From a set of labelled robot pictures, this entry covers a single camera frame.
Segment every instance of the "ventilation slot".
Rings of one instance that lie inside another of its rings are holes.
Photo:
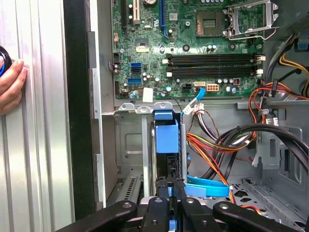
[[[132,178],[132,179],[131,179],[131,182],[130,182],[130,184],[129,184],[129,187],[127,188],[127,191],[126,191],[125,200],[129,200],[129,197],[130,197],[130,195],[131,195],[131,192],[132,192],[132,189],[133,189],[135,180],[136,180],[136,178]]]

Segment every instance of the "white label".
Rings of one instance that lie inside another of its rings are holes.
[[[194,108],[192,108],[190,105],[187,105],[184,109],[183,109],[183,113],[185,115],[189,115],[192,113],[192,111],[194,110]]]
[[[157,28],[159,26],[159,19],[156,19],[154,21],[154,28]]]
[[[152,103],[154,100],[154,89],[153,88],[144,88],[143,90],[143,102]]]
[[[289,95],[283,101],[284,102],[289,102],[289,101],[296,101],[297,99],[298,99],[298,97],[293,96],[293,95]]]
[[[169,20],[170,21],[177,21],[178,20],[178,14],[177,13],[170,13],[169,14]]]

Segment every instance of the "yellow wire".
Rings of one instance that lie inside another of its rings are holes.
[[[224,149],[224,150],[238,151],[238,150],[241,150],[241,149],[243,149],[243,148],[245,148],[247,146],[247,145],[244,145],[244,146],[241,146],[241,147],[238,147],[238,148],[224,147],[224,146],[220,146],[220,145],[217,145],[217,144],[213,144],[212,142],[209,142],[209,141],[203,139],[202,137],[200,137],[200,136],[198,136],[196,134],[191,134],[191,133],[187,133],[187,134],[189,134],[189,135],[191,135],[193,137],[199,138],[201,141],[203,141],[203,142],[205,142],[207,144],[210,144],[212,146],[215,146],[217,148]]]
[[[309,71],[308,71],[303,65],[298,64],[298,63],[295,63],[295,62],[293,62],[293,61],[291,61],[291,60],[287,60],[287,59],[285,58],[285,54],[283,54],[283,56],[280,57],[279,63],[280,63],[281,65],[285,65],[285,66],[289,66],[289,67],[293,67],[293,68],[297,68],[297,69],[303,70],[304,72],[306,72],[306,73],[308,74],[308,80],[307,80],[307,82],[306,82],[306,84],[305,84],[305,87],[304,87],[304,91],[306,91],[306,89],[307,89],[308,86],[309,86]],[[302,92],[302,95],[303,95],[303,96],[306,96],[307,93],[305,93],[304,91]]]

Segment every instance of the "blue sata port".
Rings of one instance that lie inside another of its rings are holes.
[[[129,85],[139,85],[141,84],[141,78],[128,78],[127,83]]]
[[[130,64],[131,69],[141,69],[141,62],[132,62]]]

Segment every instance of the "pci express slot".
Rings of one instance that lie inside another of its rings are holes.
[[[256,67],[190,67],[177,68],[168,67],[167,72],[172,74],[172,78],[226,78],[226,77],[250,77],[255,75]]]
[[[164,37],[169,39],[165,25],[165,0],[159,0],[159,25]]]
[[[167,54],[171,66],[199,66],[213,64],[250,64],[256,61],[254,54],[216,54],[173,56]]]
[[[126,0],[121,0],[121,28],[127,36],[127,4]]]

